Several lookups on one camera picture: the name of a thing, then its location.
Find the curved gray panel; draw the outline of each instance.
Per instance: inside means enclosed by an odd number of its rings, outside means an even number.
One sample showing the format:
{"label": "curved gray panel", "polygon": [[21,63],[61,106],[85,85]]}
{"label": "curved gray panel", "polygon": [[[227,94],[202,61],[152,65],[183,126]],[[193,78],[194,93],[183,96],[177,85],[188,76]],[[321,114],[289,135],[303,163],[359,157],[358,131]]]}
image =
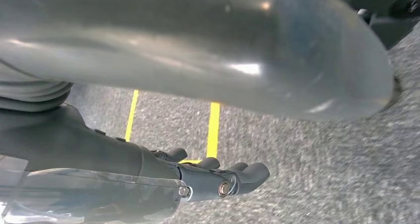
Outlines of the curved gray panel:
{"label": "curved gray panel", "polygon": [[392,70],[341,0],[0,0],[0,58],[43,79],[314,120],[370,115]]}

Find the yellow floor marking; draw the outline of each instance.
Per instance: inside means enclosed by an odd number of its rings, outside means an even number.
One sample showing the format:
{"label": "yellow floor marking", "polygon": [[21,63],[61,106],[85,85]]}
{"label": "yellow floor marking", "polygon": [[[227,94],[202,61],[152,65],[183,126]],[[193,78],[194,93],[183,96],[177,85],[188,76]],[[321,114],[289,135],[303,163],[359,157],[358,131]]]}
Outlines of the yellow floor marking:
{"label": "yellow floor marking", "polygon": [[134,113],[136,113],[137,99],[139,91],[136,89],[133,92],[133,99],[131,100],[130,113],[128,114],[127,129],[125,130],[125,140],[130,141],[131,130],[133,129]]}
{"label": "yellow floor marking", "polygon": [[200,162],[201,162],[201,160],[183,160],[180,163],[193,163],[193,164],[198,164]]}
{"label": "yellow floor marking", "polygon": [[217,145],[219,141],[219,119],[220,104],[212,102],[210,104],[209,134],[207,136],[206,157],[217,158]]}
{"label": "yellow floor marking", "polygon": [[[130,113],[128,115],[128,121],[127,121],[127,129],[125,130],[126,141],[130,141],[131,130],[133,129],[134,114],[136,112],[136,105],[137,105],[138,97],[139,97],[139,91],[136,89],[133,92],[133,99],[131,100]],[[220,104],[211,102],[206,157],[217,158],[217,145],[218,145],[218,138],[219,138],[219,120],[220,120]],[[180,163],[197,164],[199,162],[201,162],[201,160],[183,160]]]}

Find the metal bolt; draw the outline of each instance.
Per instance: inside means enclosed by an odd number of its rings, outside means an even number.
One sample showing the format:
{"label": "metal bolt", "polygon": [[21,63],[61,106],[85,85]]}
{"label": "metal bolt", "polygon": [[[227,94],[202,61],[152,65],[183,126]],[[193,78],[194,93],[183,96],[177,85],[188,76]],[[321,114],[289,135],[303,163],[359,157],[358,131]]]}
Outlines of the metal bolt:
{"label": "metal bolt", "polygon": [[219,186],[219,196],[226,197],[230,191],[230,184],[226,181],[223,181]]}
{"label": "metal bolt", "polygon": [[190,189],[187,187],[180,187],[178,193],[179,195],[186,197],[188,194],[190,194]]}

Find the gray plastic cover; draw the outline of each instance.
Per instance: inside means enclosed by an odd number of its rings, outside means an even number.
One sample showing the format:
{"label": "gray plastic cover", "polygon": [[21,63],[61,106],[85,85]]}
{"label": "gray plastic cover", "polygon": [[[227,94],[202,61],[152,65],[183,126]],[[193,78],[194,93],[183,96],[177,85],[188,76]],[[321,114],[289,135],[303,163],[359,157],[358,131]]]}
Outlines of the gray plastic cover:
{"label": "gray plastic cover", "polygon": [[0,224],[162,222],[184,202],[183,181],[80,169],[25,172],[27,161],[0,161]]}
{"label": "gray plastic cover", "polygon": [[386,49],[342,0],[0,0],[0,21],[0,60],[40,80],[311,120],[393,93]]}

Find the gray carpet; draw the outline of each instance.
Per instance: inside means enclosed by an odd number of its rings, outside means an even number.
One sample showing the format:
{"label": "gray carpet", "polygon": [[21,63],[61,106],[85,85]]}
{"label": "gray carpet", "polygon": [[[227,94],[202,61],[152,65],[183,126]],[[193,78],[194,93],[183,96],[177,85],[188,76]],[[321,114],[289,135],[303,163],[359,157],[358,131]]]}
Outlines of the gray carpet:
{"label": "gray carpet", "polygon": [[[222,165],[263,162],[257,191],[190,203],[169,224],[420,224],[420,29],[390,57],[404,92],[386,112],[351,122],[307,122],[223,106]],[[86,122],[123,136],[132,90],[78,85],[69,99]],[[207,102],[140,93],[132,141],[205,155]]]}

